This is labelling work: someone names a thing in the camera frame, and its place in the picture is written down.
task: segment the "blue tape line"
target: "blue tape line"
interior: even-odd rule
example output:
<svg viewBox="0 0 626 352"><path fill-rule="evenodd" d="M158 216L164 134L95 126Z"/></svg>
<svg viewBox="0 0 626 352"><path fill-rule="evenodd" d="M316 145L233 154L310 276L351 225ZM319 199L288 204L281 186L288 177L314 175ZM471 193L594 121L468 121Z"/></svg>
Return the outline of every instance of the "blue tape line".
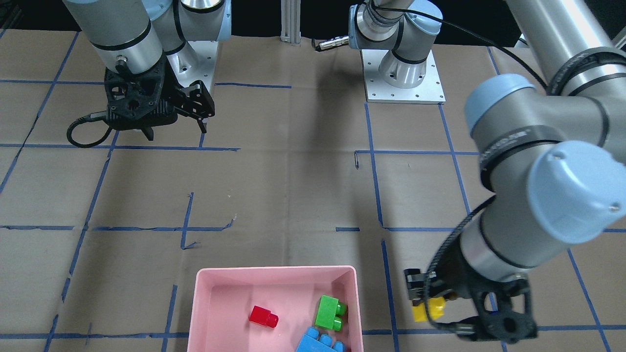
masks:
<svg viewBox="0 0 626 352"><path fill-rule="evenodd" d="M182 231L182 227L132 227L132 226L117 226L107 227L99 226L91 229L92 231L118 231L118 232L131 232L131 231L155 231L155 232L176 232Z"/></svg>
<svg viewBox="0 0 626 352"><path fill-rule="evenodd" d="M367 102L364 103L365 106L365 118L367 121L367 136L369 137L369 150L371 152L374 151L374 137L372 136L372 122L369 118L369 106ZM374 193L376 194L376 212L378 212L378 222L381 224L381 227L384 227L384 222L382 221L382 205L381 205L381 191L378 187L378 171L376 171L376 158L373 153L370 154L371 162L372 162L372 177L374 178Z"/></svg>
<svg viewBox="0 0 626 352"><path fill-rule="evenodd" d="M489 57L491 58L491 63L493 63L493 68L496 70L496 74L500 75L500 70L498 69L498 64L496 64L496 60L493 57L493 53L491 52L491 48L487 47L487 52L489 53Z"/></svg>
<svg viewBox="0 0 626 352"><path fill-rule="evenodd" d="M71 279L68 277L65 279L65 285L63 285L63 292L61 292L61 301L65 303L65 297L68 295L69 283Z"/></svg>
<svg viewBox="0 0 626 352"><path fill-rule="evenodd" d="M95 86L103 86L104 82L81 82L81 81L58 81L56 82L58 85L95 85Z"/></svg>
<svg viewBox="0 0 626 352"><path fill-rule="evenodd" d="M176 305L176 293L178 291L178 286L172 286L172 296L170 298L170 308L167 311L167 322L165 323L165 334L170 333L170 328L172 328L172 317L174 315L174 305ZM163 337L163 344L161 345L161 352L167 352L167 337Z"/></svg>
<svg viewBox="0 0 626 352"><path fill-rule="evenodd" d="M463 178L461 177L461 169L459 163L454 154L454 145L452 144L452 136L450 135L450 129L448 128L448 122L446 122L446 114L443 113L443 105L439 104L439 112L441 114L441 121L443 122L443 129L446 131L446 138L448 139L448 145L450 146L450 152L452 153L452 161L454 163L454 169L456 170L456 177L459 180L459 187L461 187L461 196L463 197L463 203L465 205L465 211L467 214L471 213L470 203L465 192L465 186L463 185Z"/></svg>
<svg viewBox="0 0 626 352"><path fill-rule="evenodd" d="M25 226L25 225L0 225L0 229L7 230L47 230L47 231L71 231L73 226Z"/></svg>
<svg viewBox="0 0 626 352"><path fill-rule="evenodd" d="M597 330L596 325L554 325L554 326L539 326L539 331L587 331Z"/></svg>
<svg viewBox="0 0 626 352"><path fill-rule="evenodd" d="M180 248L183 251L185 249L192 248L193 246L198 244L198 242L194 242L190 244L189 246L185 245L185 243L187 242L187 228L189 227L189 217L191 217L191 214L192 214L192 206L193 206L193 192L189 194L189 204L187 205L187 213L185 213L185 221L183 223L183 234L180 236Z"/></svg>
<svg viewBox="0 0 626 352"><path fill-rule="evenodd" d="M241 148L212 148L212 147L148 147L144 145L119 145L115 149L145 149L145 150L212 150L215 152L238 152Z"/></svg>
<svg viewBox="0 0 626 352"><path fill-rule="evenodd" d="M241 87L255 87L255 88L284 88L291 89L291 86L280 86L280 85L251 85L248 83L235 83L235 82L223 82L216 83L216 86L241 86Z"/></svg>
<svg viewBox="0 0 626 352"><path fill-rule="evenodd" d="M607 352L611 352L611 347L608 345L608 340L606 335L604 334L604 330L602 325L600 324L600 318L598 318L598 313L596 313L593 303L591 302L591 298L589 297L589 292L587 291L587 287L585 287L585 282L583 281L583 277L580 274L580 270L578 270L578 264L576 264L576 260L574 259L574 254L571 249L567 249L567 254L570 256L570 261L572 262L572 266L574 267L574 271L576 272L576 277L578 278L578 282L580 283L580 287L583 289L583 293L585 294L585 299L587 300L587 304L589 305L589 310L591 310L591 314L593 315L593 320L595 321L596 328L598 332L600 332L600 337L602 338L602 342L604 342L604 347Z"/></svg>
<svg viewBox="0 0 626 352"><path fill-rule="evenodd" d="M375 330L363 330L363 335L391 335L391 330L375 329Z"/></svg>
<svg viewBox="0 0 626 352"><path fill-rule="evenodd" d="M385 227L391 232L452 232L454 227Z"/></svg>
<svg viewBox="0 0 626 352"><path fill-rule="evenodd" d="M50 344L52 343L52 337L54 336L54 331L56 330L56 323L59 321L59 315L55 315L52 320L52 328L50 328L50 333L46 338L46 345L43 348L43 352L48 352L50 350Z"/></svg>
<svg viewBox="0 0 626 352"><path fill-rule="evenodd" d="M361 231L358 227L335 227L336 232L359 232Z"/></svg>
<svg viewBox="0 0 626 352"><path fill-rule="evenodd" d="M74 269L76 269L76 263L78 262L78 254L80 253L80 249L83 246L85 234L87 233L87 229L89 228L89 221L91 220L93 209L96 207L96 200L98 200L98 195L100 194L102 183L105 180L106 171L109 169L109 163L111 162L111 155L113 154L113 151L115 149L114 148L115 143L117 143L117 138L119 135L120 135L120 132L116 131L115 135L113 136L113 142L111 143L111 147L109 148L109 153L106 156L106 161L105 161L104 166L102 167L102 172L100 172L98 185L96 186L96 190L93 192L93 197L91 198L91 204L89 205L89 211L87 211L87 217L85 218L85 224L83 225L83 230L81 231L80 238L78 239L78 243L76 244L76 250L74 251L74 257L72 258L72 263L69 266L70 276L74 274Z"/></svg>
<svg viewBox="0 0 626 352"><path fill-rule="evenodd" d="M393 302L393 289L391 288L391 274L389 273L389 259L387 258L387 244L383 239L382 247L382 263L385 267L385 281L387 283L387 300L389 301L389 315L391 316L391 334L393 336L393 345L395 352L400 352L400 342L398 341L398 324L396 323L396 308Z"/></svg>
<svg viewBox="0 0 626 352"><path fill-rule="evenodd" d="M355 150L356 154L416 154L416 155L480 155L478 152L444 152L438 150Z"/></svg>
<svg viewBox="0 0 626 352"><path fill-rule="evenodd" d="M38 80L0 80L0 83L39 83L51 85L54 81L38 81Z"/></svg>

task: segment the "green lego block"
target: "green lego block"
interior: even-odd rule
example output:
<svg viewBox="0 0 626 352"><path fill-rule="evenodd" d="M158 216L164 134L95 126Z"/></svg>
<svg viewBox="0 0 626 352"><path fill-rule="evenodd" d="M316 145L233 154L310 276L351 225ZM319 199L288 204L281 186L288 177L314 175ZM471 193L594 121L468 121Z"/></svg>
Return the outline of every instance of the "green lego block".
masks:
<svg viewBox="0 0 626 352"><path fill-rule="evenodd" d="M320 328L340 331L344 322L338 316L344 315L346 310L347 306L345 303L339 302L337 298L323 294L322 298L319 300L315 325Z"/></svg>

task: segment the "light blue joint cap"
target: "light blue joint cap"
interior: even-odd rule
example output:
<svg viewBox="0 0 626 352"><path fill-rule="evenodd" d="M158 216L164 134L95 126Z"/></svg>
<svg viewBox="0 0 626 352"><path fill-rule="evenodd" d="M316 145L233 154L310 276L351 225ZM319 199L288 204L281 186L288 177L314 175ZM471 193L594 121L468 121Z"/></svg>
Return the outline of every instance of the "light blue joint cap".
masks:
<svg viewBox="0 0 626 352"><path fill-rule="evenodd" d="M431 3L428 0L413 1L413 3L409 6L409 10L419 11L429 14L433 17L437 17L438 19L443 19L443 14L441 13L441 10L437 7L437 5ZM430 34L431 36L436 36L437 34L439 34L439 30L441 29L440 22L413 13L407 13L407 16L409 16L411 22L413 22L419 29L421 29L425 33Z"/></svg>
<svg viewBox="0 0 626 352"><path fill-rule="evenodd" d="M150 21L154 21L161 17L172 5L172 0L141 0L143 7L148 11Z"/></svg>
<svg viewBox="0 0 626 352"><path fill-rule="evenodd" d="M526 78L514 73L492 77L482 82L468 97L465 103L465 121L469 134L483 115L507 95L523 88L536 89Z"/></svg>
<svg viewBox="0 0 626 352"><path fill-rule="evenodd" d="M222 27L220 27L220 33L217 35L218 41L230 39L232 33L232 6L230 0L226 0L224 4L224 17L222 19Z"/></svg>
<svg viewBox="0 0 626 352"><path fill-rule="evenodd" d="M349 20L349 26L348 26L348 45L350 46L350 48L352 49L356 49L359 50L359 43L357 43L356 40L356 23L354 21L354 18L356 16L356 11L359 9L359 5L352 5L350 6L350 20Z"/></svg>
<svg viewBox="0 0 626 352"><path fill-rule="evenodd" d="M535 161L526 192L546 232L583 243L626 215L626 167L591 143L562 142Z"/></svg>

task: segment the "blue lego block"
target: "blue lego block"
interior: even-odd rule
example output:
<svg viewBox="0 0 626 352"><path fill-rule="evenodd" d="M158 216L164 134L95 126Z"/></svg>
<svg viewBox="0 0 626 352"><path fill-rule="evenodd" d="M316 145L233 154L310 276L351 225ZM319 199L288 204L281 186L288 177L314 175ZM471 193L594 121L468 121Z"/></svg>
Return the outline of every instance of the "blue lego block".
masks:
<svg viewBox="0 0 626 352"><path fill-rule="evenodd" d="M295 352L346 352L346 347L340 341L335 342L332 348L331 345L332 338L330 336L326 334L320 336L319 331L310 326Z"/></svg>

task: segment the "black band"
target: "black band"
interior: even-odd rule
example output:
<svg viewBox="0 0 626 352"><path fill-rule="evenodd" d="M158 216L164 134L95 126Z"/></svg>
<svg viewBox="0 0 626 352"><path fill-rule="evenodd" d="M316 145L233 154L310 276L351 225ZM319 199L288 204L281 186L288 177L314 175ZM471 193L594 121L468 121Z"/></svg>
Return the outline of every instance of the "black band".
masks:
<svg viewBox="0 0 626 352"><path fill-rule="evenodd" d="M552 77L547 88L548 95L561 95L567 82L574 76L607 64L626 65L626 53L609 47L592 48L580 52L563 64Z"/></svg>
<svg viewBox="0 0 626 352"><path fill-rule="evenodd" d="M148 36L148 34L150 34L150 30L152 29L152 22L148 21L148 26L146 27L146 29L139 34L139 36L129 42L123 43L123 44L118 44L118 45L100 45L100 44L96 44L94 42L91 42L91 44L93 46L95 46L96 48L100 49L100 50L105 50L105 51L119 51L119 50L124 50L124 49L128 49L131 48L132 46L135 46L137 44L139 44L142 40L146 39L146 37Z"/></svg>
<svg viewBox="0 0 626 352"><path fill-rule="evenodd" d="M180 46L178 46L176 49L172 49L172 50L170 50L170 51L166 51L166 52L165 52L165 54L166 54L166 55L173 55L173 54L175 54L175 53L178 53L178 52L180 52L180 51L181 51L181 50L185 47L185 45L187 45L187 42L186 42L186 41L184 41L184 42L183 42Z"/></svg>
<svg viewBox="0 0 626 352"><path fill-rule="evenodd" d="M407 60L407 59L403 58L402 56L398 55L398 53L397 53L397 52L395 52L395 50L394 50L394 51L391 51L391 53L393 54L393 56L394 56L396 59L398 59L398 60L402 61L403 63L407 63L407 64L409 64L409 65L417 65L417 64L420 64L420 63L422 63L422 62L426 61L426 59L428 59L428 56L427 56L427 57L425 57L425 58L423 58L423 59L421 59L421 60Z"/></svg>
<svg viewBox="0 0 626 352"><path fill-rule="evenodd" d="M187 6L187 5L183 4L183 3L181 3L181 5L182 5L182 6L183 6L183 7L184 7L187 11L190 11L190 12L193 12L193 13L212 13L212 12L215 12L215 11L217 11L217 10L221 9L221 8L222 8L222 6L224 6L224 3L225 3L225 2L226 2L226 0L222 0L222 1L220 1L220 3L219 3L219 4L217 4L216 6L213 6L212 8L208 8L208 9L194 9L194 8L190 8L189 6Z"/></svg>
<svg viewBox="0 0 626 352"><path fill-rule="evenodd" d="M176 26L176 33L178 33L178 38L182 41L186 41L185 35L183 34L183 28L180 26L180 12L178 10L178 0L174 0L174 25Z"/></svg>
<svg viewBox="0 0 626 352"><path fill-rule="evenodd" d="M608 119L607 109L604 108L604 105L602 105L600 100L597 100L595 98L590 98L588 96L586 96L586 98L594 102L596 106L598 107L598 109L600 109L600 114L602 116L602 134L600 135L600 141L598 142L598 147L603 148L607 142L608 133L611 129L610 121Z"/></svg>
<svg viewBox="0 0 626 352"><path fill-rule="evenodd" d="M594 80L591 80L587 83L585 83L584 85L574 89L569 96L576 96L578 95L581 91L586 90L587 88L596 85L600 82L604 82L604 81L608 81L608 80L612 80L614 78L620 78L620 77L626 77L626 73L613 73L612 75L607 75L607 76L602 76L602 77L598 77Z"/></svg>
<svg viewBox="0 0 626 352"><path fill-rule="evenodd" d="M504 159L537 145L556 144L564 140L559 130L544 125L527 126L505 133L480 153L478 163L481 183L493 192L491 172Z"/></svg>
<svg viewBox="0 0 626 352"><path fill-rule="evenodd" d="M507 259L505 256L503 256L502 254L500 254L492 245L491 242L489 242L489 240L487 239L487 236L485 236L485 231L483 230L483 216L480 216L480 219L478 220L478 229L480 231L480 235L483 236L483 240L485 241L485 244L487 245L487 247L489 247L489 250L495 254L498 258L500 258L501 261L515 266L515 267L519 267L520 269L533 269L534 266L525 266L525 265L521 265L521 264L517 264L516 262L513 262L509 259Z"/></svg>

